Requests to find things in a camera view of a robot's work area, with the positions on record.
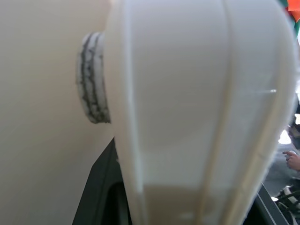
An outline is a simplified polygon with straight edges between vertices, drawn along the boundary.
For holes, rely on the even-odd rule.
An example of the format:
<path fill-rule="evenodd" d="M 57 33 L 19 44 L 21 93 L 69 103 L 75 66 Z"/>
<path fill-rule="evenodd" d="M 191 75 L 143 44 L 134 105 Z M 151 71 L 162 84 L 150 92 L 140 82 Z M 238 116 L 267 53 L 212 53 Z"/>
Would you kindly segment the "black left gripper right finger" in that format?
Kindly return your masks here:
<path fill-rule="evenodd" d="M 262 184 L 248 213 L 249 225 L 288 225 L 287 220 Z"/>

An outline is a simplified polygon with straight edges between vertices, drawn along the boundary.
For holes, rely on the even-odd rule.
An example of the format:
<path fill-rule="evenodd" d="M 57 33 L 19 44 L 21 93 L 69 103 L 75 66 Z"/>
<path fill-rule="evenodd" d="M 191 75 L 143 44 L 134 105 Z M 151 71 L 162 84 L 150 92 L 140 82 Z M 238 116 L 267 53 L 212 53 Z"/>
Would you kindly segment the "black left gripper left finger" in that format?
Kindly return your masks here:
<path fill-rule="evenodd" d="M 72 224 L 132 224 L 114 140 L 93 164 Z"/>

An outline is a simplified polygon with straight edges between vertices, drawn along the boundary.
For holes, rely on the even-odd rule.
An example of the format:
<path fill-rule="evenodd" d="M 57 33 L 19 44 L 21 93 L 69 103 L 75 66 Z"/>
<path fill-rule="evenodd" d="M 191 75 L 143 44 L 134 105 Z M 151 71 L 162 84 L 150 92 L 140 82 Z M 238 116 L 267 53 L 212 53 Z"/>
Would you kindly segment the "bystander's bare hand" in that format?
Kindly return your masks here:
<path fill-rule="evenodd" d="M 300 156 L 294 151 L 284 151 L 287 166 L 295 171 L 300 171 Z"/>

